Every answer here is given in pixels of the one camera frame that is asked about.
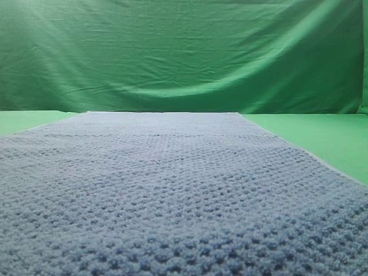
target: green table surface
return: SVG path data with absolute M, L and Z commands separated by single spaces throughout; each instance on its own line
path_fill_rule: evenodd
M 0 112 L 0 135 L 76 115 L 58 111 Z M 364 114 L 244 115 L 368 185 L 368 116 Z

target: green backdrop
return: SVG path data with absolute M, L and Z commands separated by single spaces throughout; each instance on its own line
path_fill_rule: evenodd
M 359 112 L 368 114 L 368 0 L 363 0 L 363 20 L 364 20 L 364 84 L 363 84 L 363 102 Z
M 355 113 L 361 0 L 1 0 L 0 110 Z

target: crocheted blanket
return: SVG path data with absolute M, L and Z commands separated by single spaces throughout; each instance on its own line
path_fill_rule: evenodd
M 237 113 L 91 112 L 0 142 L 0 275 L 368 273 L 368 188 Z

